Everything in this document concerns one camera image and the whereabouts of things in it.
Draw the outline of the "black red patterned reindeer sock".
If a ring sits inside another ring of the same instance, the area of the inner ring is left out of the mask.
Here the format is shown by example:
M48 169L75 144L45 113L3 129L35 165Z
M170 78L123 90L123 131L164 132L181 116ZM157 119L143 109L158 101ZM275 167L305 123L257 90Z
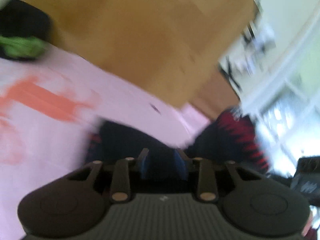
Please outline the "black red patterned reindeer sock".
M256 140L255 126L239 107L224 110L184 152L216 163L234 161L261 174L270 169L270 161Z

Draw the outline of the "black and green folded clothes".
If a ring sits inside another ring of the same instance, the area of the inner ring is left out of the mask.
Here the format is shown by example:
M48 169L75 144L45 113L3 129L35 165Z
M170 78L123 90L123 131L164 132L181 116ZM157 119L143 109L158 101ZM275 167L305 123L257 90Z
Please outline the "black and green folded clothes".
M35 61L48 49L50 17L20 0L10 0L1 9L1 58Z

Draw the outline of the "pink bedsheet with deer print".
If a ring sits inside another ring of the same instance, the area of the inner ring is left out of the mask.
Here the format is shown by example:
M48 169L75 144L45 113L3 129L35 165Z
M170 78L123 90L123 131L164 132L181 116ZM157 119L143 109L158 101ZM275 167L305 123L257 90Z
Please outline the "pink bedsheet with deer print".
M209 122L53 46L34 62L1 60L1 239L23 237L20 200L76 169L103 119L178 147Z

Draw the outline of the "black drying rack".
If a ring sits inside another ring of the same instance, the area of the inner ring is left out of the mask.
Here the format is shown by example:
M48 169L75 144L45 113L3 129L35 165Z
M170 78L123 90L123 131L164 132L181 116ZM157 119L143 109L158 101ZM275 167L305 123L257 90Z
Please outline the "black drying rack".
M252 77L263 71L262 58L276 47L275 32L263 19L261 0L254 0L254 18L242 31L240 40L219 62L218 70L236 94L242 93L239 76Z

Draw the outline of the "wooden bed headboard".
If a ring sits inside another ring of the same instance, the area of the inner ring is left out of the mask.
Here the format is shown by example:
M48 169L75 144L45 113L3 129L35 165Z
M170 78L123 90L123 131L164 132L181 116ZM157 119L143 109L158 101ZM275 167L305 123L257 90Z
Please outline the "wooden bed headboard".
M254 0L23 0L53 45L180 107L253 20Z

